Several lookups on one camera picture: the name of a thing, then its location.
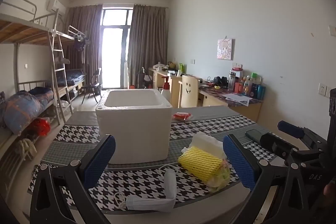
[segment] tiled floor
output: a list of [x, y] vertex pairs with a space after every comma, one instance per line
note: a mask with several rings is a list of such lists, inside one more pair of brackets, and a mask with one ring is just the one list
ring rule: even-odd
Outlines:
[[[93, 97], [93, 95], [90, 95], [90, 98], [88, 99], [88, 95], [86, 95], [84, 103], [82, 104], [83, 95], [78, 96], [75, 100], [73, 100], [72, 105], [74, 108], [74, 111], [94, 111], [97, 103]], [[69, 119], [70, 113], [66, 114], [66, 120]], [[58, 131], [62, 128], [63, 121], [61, 122], [61, 125], [57, 124], [57, 121], [54, 121], [51, 125], [51, 132], [43, 138], [40, 138], [35, 146], [38, 151], [36, 157], [33, 161], [26, 161], [24, 162], [16, 176], [16, 179], [13, 183], [13, 186], [11, 188], [11, 192], [9, 193], [8, 198], [8, 206], [13, 212], [14, 216], [17, 218], [17, 220], [21, 224], [29, 224], [29, 221], [26, 219], [26, 217], [22, 213], [22, 206], [24, 199], [23, 194], [26, 193], [30, 180], [32, 178], [32, 171], [34, 169], [34, 166], [37, 165], [40, 160], [42, 159], [43, 155], [47, 151], [49, 145], [57, 135]]]

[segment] canvas painting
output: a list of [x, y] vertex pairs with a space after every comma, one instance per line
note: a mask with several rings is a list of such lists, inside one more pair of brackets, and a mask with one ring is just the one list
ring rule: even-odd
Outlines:
[[218, 40], [217, 59], [231, 60], [232, 58], [232, 38]]

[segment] upper bunk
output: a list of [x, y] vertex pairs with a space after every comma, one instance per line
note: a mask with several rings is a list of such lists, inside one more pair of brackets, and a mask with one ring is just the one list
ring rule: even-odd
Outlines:
[[[28, 0], [23, 1], [29, 5], [32, 5], [35, 8], [33, 9], [35, 12], [31, 12], [28, 9], [21, 8], [5, 1], [2, 2], [3, 4], [31, 14], [33, 18], [31, 20], [24, 20], [18, 17], [0, 13], [0, 43], [49, 46], [50, 41], [52, 41], [52, 37], [54, 36], [57, 39], [59, 37], [62, 45], [66, 46], [70, 43], [73, 43], [75, 37], [86, 37], [84, 33], [80, 32], [72, 26], [68, 27], [67, 34], [57, 31], [57, 22], [58, 20], [62, 21], [62, 19], [59, 17], [58, 10], [41, 17], [36, 17], [36, 5]], [[52, 27], [47, 26], [48, 20], [49, 22], [53, 20]]]

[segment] white face mask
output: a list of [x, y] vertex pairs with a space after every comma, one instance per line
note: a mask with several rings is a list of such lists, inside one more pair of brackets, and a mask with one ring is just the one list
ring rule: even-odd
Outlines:
[[120, 209], [127, 207], [128, 210], [154, 210], [160, 212], [171, 212], [175, 205], [177, 185], [176, 185], [176, 172], [173, 169], [167, 169], [164, 176], [164, 193], [166, 198], [140, 198], [136, 195], [129, 195], [126, 200], [125, 196], [118, 192], [114, 195], [115, 202], [118, 203], [117, 195], [121, 201], [118, 205]]

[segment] bed ladder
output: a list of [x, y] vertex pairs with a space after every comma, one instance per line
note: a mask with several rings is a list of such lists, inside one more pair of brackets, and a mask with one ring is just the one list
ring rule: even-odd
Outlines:
[[[56, 106], [56, 117], [57, 117], [57, 120], [58, 120], [58, 124], [60, 124], [59, 114], [58, 114], [58, 111], [57, 111], [58, 108], [60, 109], [61, 116], [62, 116], [62, 119], [63, 119], [64, 123], [66, 122], [66, 119], [65, 119], [65, 116], [64, 116], [64, 110], [66, 110], [69, 107], [70, 111], [71, 111], [71, 114], [73, 114], [74, 111], [73, 111], [73, 107], [72, 107], [70, 96], [69, 96], [67, 76], [66, 76], [66, 73], [65, 73], [65, 64], [62, 62], [62, 59], [64, 59], [64, 52], [63, 52], [61, 37], [60, 37], [60, 35], [58, 35], [57, 40], [59, 42], [59, 49], [55, 49], [55, 47], [54, 47], [55, 46], [55, 36], [56, 36], [56, 30], [53, 30], [52, 40], [50, 39], [50, 36], [49, 36], [50, 47], [51, 47], [51, 51], [52, 51], [52, 70], [53, 70], [52, 84], [53, 84], [54, 90], [56, 91], [58, 106], [57, 106], [55, 96], [54, 96], [54, 104]], [[61, 53], [62, 58], [60, 60], [61, 60], [61, 63], [62, 63], [62, 68], [56, 69], [55, 56], [54, 56], [55, 53]], [[66, 107], [62, 107], [62, 105], [61, 105], [61, 98], [59, 96], [57, 76], [56, 76], [56, 72], [58, 72], [58, 71], [63, 72], [63, 78], [64, 78], [64, 82], [65, 82], [65, 91], [66, 91], [66, 95], [67, 95], [67, 100], [69, 102], [69, 104]]]

